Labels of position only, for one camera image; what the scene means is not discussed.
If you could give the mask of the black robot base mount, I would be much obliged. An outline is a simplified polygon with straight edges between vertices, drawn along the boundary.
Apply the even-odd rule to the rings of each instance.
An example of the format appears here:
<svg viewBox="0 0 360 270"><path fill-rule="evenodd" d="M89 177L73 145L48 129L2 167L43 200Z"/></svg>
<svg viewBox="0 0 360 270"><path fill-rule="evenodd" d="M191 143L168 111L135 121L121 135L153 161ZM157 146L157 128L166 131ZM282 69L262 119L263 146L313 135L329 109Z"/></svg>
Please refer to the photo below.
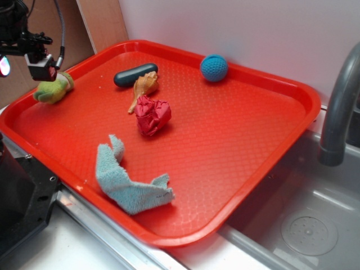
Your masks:
<svg viewBox="0 0 360 270"><path fill-rule="evenodd" d="M59 178L31 155L14 157L1 136L1 259L45 229Z"/></svg>

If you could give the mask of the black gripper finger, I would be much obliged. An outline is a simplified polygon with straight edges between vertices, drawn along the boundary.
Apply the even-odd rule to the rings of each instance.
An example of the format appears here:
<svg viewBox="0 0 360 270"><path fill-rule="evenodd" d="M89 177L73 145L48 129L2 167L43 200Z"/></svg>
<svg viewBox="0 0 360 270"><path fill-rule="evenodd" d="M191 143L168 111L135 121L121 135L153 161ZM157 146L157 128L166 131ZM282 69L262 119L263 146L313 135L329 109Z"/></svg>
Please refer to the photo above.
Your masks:
<svg viewBox="0 0 360 270"><path fill-rule="evenodd" d="M38 82L54 82L57 77L57 71L52 66L53 57L51 54L47 55L37 63L30 62L30 55L25 54L26 64L30 71L31 78Z"/></svg>
<svg viewBox="0 0 360 270"><path fill-rule="evenodd" d="M1 55L0 59L0 76L7 77L11 72L11 67L8 58L5 55Z"/></svg>

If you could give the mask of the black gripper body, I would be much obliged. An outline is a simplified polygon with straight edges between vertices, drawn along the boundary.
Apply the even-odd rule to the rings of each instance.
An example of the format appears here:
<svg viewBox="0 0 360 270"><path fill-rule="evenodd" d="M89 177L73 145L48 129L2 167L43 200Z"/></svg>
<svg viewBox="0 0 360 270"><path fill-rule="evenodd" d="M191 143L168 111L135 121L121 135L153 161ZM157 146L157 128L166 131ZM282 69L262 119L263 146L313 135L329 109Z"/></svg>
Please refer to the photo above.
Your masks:
<svg viewBox="0 0 360 270"><path fill-rule="evenodd" d="M40 61L49 53L52 39L28 30L30 11L23 1L1 1L1 55L25 56Z"/></svg>

